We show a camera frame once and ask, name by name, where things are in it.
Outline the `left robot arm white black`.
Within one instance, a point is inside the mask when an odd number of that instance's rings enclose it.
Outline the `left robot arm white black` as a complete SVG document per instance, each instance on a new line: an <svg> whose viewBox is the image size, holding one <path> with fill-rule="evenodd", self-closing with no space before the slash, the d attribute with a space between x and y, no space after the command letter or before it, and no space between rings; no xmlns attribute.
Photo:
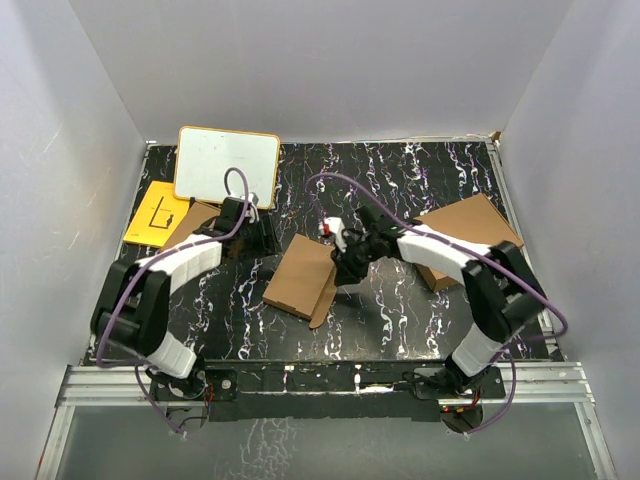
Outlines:
<svg viewBox="0 0 640 480"><path fill-rule="evenodd" d="M147 375L172 394L198 399L207 388L205 360L169 331L171 296L229 260L280 252L269 212L234 197L219 208L194 202L157 255L111 265L91 332L146 362Z"/></svg>

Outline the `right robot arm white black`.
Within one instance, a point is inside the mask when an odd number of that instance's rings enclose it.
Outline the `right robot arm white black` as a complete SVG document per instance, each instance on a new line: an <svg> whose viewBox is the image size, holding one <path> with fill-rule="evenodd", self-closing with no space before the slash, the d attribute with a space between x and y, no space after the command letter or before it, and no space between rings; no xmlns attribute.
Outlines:
<svg viewBox="0 0 640 480"><path fill-rule="evenodd" d="M358 284L371 263L394 258L429 267L464 286L473 319L465 337L440 370L407 372L404 381L415 394L471 395L501 351L542 310L543 290L520 249L509 241L459 241L416 220L397 221L377 208L362 206L357 215L360 229L346 227L339 217L319 225L320 233L334 242L335 284Z"/></svg>

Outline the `small brown cardboard box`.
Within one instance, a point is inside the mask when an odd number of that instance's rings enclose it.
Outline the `small brown cardboard box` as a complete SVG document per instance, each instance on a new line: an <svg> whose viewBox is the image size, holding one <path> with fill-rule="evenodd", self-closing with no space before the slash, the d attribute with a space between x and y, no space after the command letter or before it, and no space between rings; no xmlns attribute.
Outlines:
<svg viewBox="0 0 640 480"><path fill-rule="evenodd" d="M195 202L190 206L187 214L176 226L169 239L160 248L164 252L185 241L195 230L212 218L218 216L220 208L203 202Z"/></svg>

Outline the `closed brown cardboard box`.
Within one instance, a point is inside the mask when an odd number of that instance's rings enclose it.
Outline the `closed brown cardboard box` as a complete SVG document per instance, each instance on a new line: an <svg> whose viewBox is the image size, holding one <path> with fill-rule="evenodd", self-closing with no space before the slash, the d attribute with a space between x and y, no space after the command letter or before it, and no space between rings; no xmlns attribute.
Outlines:
<svg viewBox="0 0 640 480"><path fill-rule="evenodd" d="M472 243L497 245L510 241L519 248L524 241L484 194L474 195L415 218L441 234Z"/></svg>

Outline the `yellow booklet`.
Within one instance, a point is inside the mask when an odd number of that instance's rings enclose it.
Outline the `yellow booklet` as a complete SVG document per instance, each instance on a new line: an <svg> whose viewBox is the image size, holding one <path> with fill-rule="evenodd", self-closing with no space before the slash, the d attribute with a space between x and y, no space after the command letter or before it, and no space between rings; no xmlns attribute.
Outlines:
<svg viewBox="0 0 640 480"><path fill-rule="evenodd" d="M189 201L174 195L174 185L153 181L130 222L123 241L162 247L189 210Z"/></svg>

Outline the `white board yellow frame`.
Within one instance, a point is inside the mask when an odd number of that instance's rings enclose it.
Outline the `white board yellow frame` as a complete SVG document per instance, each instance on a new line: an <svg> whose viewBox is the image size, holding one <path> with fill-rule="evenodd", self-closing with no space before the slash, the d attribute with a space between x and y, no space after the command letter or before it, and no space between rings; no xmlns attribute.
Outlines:
<svg viewBox="0 0 640 480"><path fill-rule="evenodd" d="M184 126L178 135L174 196L221 203L228 194L244 192L235 167L246 177L257 207L274 206L281 142L267 133Z"/></svg>

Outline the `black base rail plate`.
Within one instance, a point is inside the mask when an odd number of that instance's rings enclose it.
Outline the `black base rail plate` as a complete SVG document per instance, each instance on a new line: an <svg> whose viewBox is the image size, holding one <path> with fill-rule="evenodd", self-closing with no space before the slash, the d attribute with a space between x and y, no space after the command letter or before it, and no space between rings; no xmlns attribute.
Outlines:
<svg viewBox="0 0 640 480"><path fill-rule="evenodd" d="M211 422L403 418L438 422L505 399L498 367L458 383L438 360L213 361L205 367Z"/></svg>

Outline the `aluminium frame rail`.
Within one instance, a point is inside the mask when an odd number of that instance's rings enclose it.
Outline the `aluminium frame rail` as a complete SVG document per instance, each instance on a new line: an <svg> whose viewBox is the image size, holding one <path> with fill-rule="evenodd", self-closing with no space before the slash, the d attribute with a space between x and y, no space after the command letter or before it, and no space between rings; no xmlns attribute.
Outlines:
<svg viewBox="0 0 640 480"><path fill-rule="evenodd" d="M129 368L72 367L41 479L612 479L582 366L497 366L506 397L438 422L403 418L211 422L211 400L153 391Z"/></svg>

